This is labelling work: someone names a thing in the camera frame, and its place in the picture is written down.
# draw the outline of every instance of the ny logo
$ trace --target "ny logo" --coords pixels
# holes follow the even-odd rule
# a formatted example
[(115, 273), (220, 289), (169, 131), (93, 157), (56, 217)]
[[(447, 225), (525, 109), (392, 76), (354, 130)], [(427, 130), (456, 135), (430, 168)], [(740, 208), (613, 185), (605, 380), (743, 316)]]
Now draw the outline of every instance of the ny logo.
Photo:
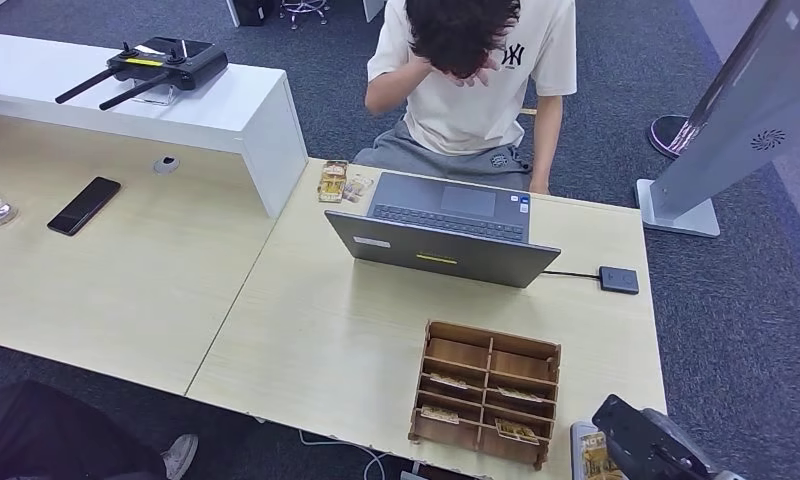
[(521, 66), (521, 56), (524, 54), (524, 47), (521, 46), (520, 43), (509, 46), (506, 50), (503, 50), (503, 61), (500, 62), (501, 65), (506, 65), (506, 62), (509, 62), (509, 66), (506, 68), (515, 68), (515, 64), (517, 63), (518, 66)]

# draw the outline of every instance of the hand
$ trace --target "hand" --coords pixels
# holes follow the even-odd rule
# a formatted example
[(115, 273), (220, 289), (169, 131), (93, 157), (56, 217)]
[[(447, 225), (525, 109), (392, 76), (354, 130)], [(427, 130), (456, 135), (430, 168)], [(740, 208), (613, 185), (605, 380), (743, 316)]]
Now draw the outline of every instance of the hand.
[(485, 63), (482, 65), (482, 67), (480, 67), (480, 69), (477, 70), (476, 73), (474, 73), (473, 75), (471, 75), (468, 78), (456, 78), (455, 76), (453, 76), (453, 75), (451, 75), (449, 73), (445, 73), (444, 75), (451, 82), (453, 82), (457, 87), (464, 87), (466, 85), (469, 86), (469, 87), (473, 87), (476, 84), (476, 81), (474, 80), (474, 78), (479, 80), (479, 82), (481, 84), (483, 84), (483, 86), (487, 87), (488, 86), (488, 73), (486, 72), (486, 70), (493, 70), (493, 71), (496, 72), (496, 71), (500, 70), (500, 64), (495, 62), (494, 60), (492, 60), (491, 57), (489, 57), (488, 59), (486, 59)]
[(548, 185), (547, 180), (531, 180), (530, 181), (530, 192), (531, 193), (540, 193), (542, 195), (550, 195), (550, 185)]

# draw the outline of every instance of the person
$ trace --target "person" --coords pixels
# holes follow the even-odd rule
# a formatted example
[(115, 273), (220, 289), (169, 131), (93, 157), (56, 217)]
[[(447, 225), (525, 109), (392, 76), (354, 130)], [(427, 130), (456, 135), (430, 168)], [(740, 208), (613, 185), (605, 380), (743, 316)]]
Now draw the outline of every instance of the person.
[(0, 480), (179, 480), (197, 450), (182, 435), (162, 455), (90, 405), (24, 381), (0, 387)]
[[(534, 158), (520, 159), (530, 77)], [(368, 82), (371, 113), (408, 105), (354, 163), (549, 194), (577, 89), (574, 0), (388, 0)]]

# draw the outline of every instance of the white sneaker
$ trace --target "white sneaker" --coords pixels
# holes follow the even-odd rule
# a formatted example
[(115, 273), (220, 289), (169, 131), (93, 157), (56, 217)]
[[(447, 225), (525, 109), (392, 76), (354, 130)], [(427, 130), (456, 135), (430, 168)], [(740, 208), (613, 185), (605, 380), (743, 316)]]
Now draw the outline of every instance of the white sneaker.
[(185, 434), (173, 442), (170, 450), (162, 453), (168, 480), (180, 480), (185, 475), (197, 453), (197, 443), (199, 439), (196, 435)]

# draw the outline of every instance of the wooden organizer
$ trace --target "wooden organizer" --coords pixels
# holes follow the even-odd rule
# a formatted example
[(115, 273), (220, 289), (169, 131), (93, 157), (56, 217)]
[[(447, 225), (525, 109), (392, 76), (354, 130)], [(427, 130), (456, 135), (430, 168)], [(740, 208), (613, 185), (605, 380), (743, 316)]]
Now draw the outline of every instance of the wooden organizer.
[[(561, 348), (553, 343), (430, 321), (409, 440), (456, 445), (541, 470), (553, 432), (560, 359)], [(434, 381), (433, 374), (465, 387)], [(503, 395), (501, 387), (540, 401)], [(421, 416), (424, 405), (456, 412), (459, 423)], [(530, 427), (539, 445), (500, 436), (497, 418)]]

